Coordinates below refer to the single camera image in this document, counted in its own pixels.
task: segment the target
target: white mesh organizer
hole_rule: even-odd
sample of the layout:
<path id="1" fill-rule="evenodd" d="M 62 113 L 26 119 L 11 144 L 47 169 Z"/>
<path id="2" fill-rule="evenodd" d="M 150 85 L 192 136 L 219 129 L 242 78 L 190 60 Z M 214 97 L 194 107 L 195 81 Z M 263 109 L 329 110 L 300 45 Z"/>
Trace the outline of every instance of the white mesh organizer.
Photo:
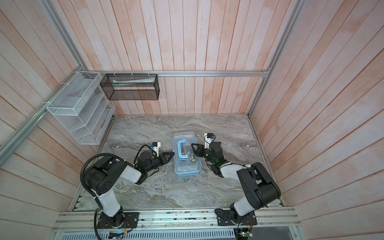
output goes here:
<path id="1" fill-rule="evenodd" d="M 99 144 L 115 111 L 94 94 L 100 81 L 100 73 L 78 72 L 47 107 L 79 144 Z"/>

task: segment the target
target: black mounting plate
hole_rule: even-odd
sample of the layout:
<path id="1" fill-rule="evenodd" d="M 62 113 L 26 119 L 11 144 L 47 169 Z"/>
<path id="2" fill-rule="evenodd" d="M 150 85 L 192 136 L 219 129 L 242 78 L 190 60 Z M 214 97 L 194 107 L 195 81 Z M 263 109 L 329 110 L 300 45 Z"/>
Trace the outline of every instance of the black mounting plate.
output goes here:
<path id="1" fill-rule="evenodd" d="M 217 225 L 219 226 L 233 226 L 238 225 L 239 223 L 233 222 L 231 219 L 230 210 L 222 210 L 223 212 L 220 214 L 222 217 L 217 216 Z M 241 217 L 240 225 L 249 225 L 249 226 L 255 226 L 257 225 L 256 216 L 252 212 L 245 214 Z"/>
<path id="2" fill-rule="evenodd" d="M 125 212 L 124 213 L 124 219 L 128 219 L 128 223 L 132 228 L 137 228 L 137 222 L 139 220 L 139 213 L 138 212 Z M 111 226 L 108 224 L 108 222 L 103 219 L 103 217 L 100 215 L 100 220 L 97 225 L 98 229 L 110 229 Z"/>

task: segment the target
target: transparent plastic box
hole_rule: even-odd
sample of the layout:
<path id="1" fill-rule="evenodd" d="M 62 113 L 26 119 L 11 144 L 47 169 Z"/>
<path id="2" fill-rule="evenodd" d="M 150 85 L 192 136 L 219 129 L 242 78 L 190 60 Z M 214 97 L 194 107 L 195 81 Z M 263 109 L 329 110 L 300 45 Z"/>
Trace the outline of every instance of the transparent plastic box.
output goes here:
<path id="1" fill-rule="evenodd" d="M 201 159 L 197 157 L 191 147 L 197 143 L 194 132 L 178 132 L 173 134 L 173 147 L 175 156 L 175 173 L 179 177 L 198 175 L 201 171 Z"/>

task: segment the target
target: blue handle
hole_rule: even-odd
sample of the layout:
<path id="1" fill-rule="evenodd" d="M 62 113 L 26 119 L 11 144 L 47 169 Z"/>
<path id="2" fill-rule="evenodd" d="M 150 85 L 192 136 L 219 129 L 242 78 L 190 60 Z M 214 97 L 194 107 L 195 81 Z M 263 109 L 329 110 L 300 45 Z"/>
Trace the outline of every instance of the blue handle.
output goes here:
<path id="1" fill-rule="evenodd" d="M 177 142 L 177 151 L 179 153 L 179 158 L 181 158 L 181 159 L 188 159 L 188 157 L 189 157 L 188 154 L 187 155 L 182 155 L 181 154 L 181 144 L 183 142 L 185 142 L 185 139 L 180 140 L 179 142 Z"/>

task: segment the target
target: ventilation grille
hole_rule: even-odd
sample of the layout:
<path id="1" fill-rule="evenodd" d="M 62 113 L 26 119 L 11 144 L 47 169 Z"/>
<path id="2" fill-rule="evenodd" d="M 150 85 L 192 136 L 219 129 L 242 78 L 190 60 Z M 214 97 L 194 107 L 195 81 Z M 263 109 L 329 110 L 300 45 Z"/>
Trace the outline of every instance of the ventilation grille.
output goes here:
<path id="1" fill-rule="evenodd" d="M 101 239 L 108 239 L 109 232 L 99 231 Z M 124 239 L 218 239 L 234 238 L 233 229 L 180 229 L 180 230 L 140 230 L 132 231 L 124 236 Z M 61 240 L 93 240 L 94 232 L 68 232 L 64 233 Z"/>

